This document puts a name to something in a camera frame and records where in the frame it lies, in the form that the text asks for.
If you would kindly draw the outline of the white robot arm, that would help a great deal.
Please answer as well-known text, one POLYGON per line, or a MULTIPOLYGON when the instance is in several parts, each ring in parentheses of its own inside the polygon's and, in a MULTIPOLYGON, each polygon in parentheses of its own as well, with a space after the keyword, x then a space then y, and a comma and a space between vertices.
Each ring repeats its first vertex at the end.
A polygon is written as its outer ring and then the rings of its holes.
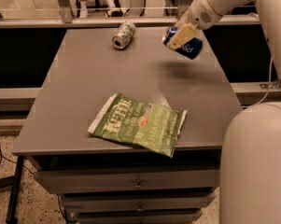
MULTIPOLYGON (((253 2, 281 81, 281 0, 194 0, 165 46, 183 48, 197 30, 253 2)), ((230 123, 220 165, 220 224, 281 224, 281 102, 252 105, 230 123)))

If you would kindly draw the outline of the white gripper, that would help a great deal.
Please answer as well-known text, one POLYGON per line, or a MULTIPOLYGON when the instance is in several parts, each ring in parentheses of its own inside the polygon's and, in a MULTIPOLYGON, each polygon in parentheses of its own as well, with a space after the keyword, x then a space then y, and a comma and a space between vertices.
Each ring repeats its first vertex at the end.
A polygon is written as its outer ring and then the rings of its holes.
POLYGON ((199 30, 207 30, 217 23, 222 15, 217 13, 209 0, 193 0, 188 10, 168 31, 166 46, 176 50, 191 41, 199 30))

